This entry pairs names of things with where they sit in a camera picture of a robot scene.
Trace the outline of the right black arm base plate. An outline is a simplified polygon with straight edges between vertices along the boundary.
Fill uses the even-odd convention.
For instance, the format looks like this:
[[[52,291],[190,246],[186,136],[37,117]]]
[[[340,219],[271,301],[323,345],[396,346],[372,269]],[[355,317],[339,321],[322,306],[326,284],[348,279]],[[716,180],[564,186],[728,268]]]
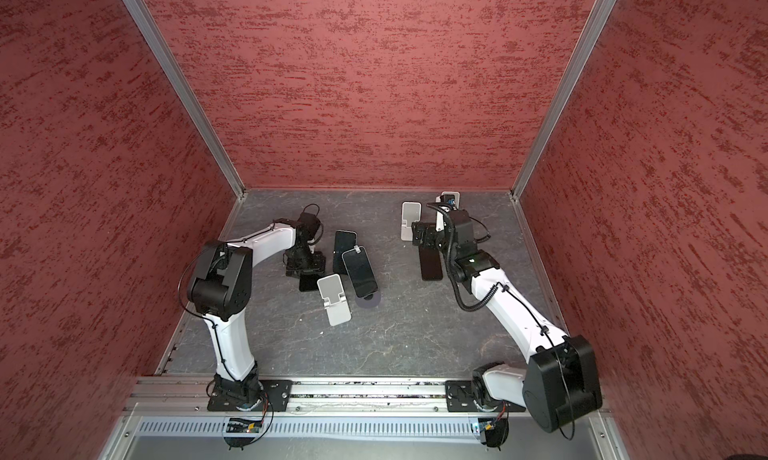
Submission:
[[[448,380],[445,382],[447,409],[450,413],[478,412],[487,414],[506,412],[523,413],[517,404],[493,399],[479,380]]]

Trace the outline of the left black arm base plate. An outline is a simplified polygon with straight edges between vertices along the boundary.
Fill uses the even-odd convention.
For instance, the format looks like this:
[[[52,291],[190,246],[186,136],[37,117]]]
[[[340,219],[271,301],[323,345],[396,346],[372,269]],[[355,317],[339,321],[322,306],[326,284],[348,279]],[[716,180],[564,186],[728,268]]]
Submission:
[[[242,414],[256,414],[268,411],[285,412],[291,396],[294,382],[291,380],[262,380],[261,400],[254,407],[246,408],[244,403],[231,400],[223,394],[211,393],[208,398],[207,410],[209,412],[234,412]]]

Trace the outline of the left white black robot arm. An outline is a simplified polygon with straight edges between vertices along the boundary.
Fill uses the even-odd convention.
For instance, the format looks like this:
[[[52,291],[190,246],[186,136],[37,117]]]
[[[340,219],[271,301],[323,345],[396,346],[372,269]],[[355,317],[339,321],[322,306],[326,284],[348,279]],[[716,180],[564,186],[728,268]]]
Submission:
[[[259,379],[258,364],[251,352],[245,310],[252,295],[252,269],[277,254],[285,274],[299,280],[299,289],[313,291],[325,273],[326,259],[315,249],[324,227],[320,207],[307,205],[296,220],[275,219],[245,236],[204,245],[187,287],[190,315],[207,324],[216,356],[216,372],[208,409],[224,407],[243,412],[267,412],[273,395]]]

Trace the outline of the white phone stand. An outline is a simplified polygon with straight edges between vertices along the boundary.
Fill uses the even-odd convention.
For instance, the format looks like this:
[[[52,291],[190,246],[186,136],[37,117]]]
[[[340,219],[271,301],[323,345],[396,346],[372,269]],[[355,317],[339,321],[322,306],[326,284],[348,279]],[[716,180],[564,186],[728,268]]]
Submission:
[[[422,205],[419,202],[406,201],[402,203],[400,227],[400,238],[402,241],[413,241],[412,225],[421,221],[421,210]]]
[[[459,202],[460,202],[459,192],[447,192],[445,196],[448,199],[449,204],[451,204],[455,208],[459,207]]]

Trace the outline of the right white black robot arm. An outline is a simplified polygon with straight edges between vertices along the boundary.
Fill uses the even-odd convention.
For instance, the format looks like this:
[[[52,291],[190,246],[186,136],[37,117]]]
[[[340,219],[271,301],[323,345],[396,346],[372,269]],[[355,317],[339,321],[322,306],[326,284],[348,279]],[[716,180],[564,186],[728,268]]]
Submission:
[[[547,433],[562,432],[603,406],[596,355],[582,336],[570,336],[550,322],[513,285],[500,263],[481,244],[478,221],[444,194],[429,204],[437,222],[411,226],[414,245],[437,253],[454,300],[465,313],[487,310],[510,335],[524,369],[503,362],[476,368],[470,395],[476,409],[495,417],[487,431],[499,429],[513,407],[523,408]]]

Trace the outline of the black phone with tag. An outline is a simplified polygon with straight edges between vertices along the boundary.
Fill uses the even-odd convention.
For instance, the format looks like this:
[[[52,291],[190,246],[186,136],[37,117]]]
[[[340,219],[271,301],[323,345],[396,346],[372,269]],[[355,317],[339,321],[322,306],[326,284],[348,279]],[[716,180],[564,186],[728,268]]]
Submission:
[[[364,297],[378,291],[378,284],[363,246],[355,246],[342,256],[356,297]]]
[[[423,281],[441,281],[443,268],[438,250],[420,246],[418,248],[421,279]]]

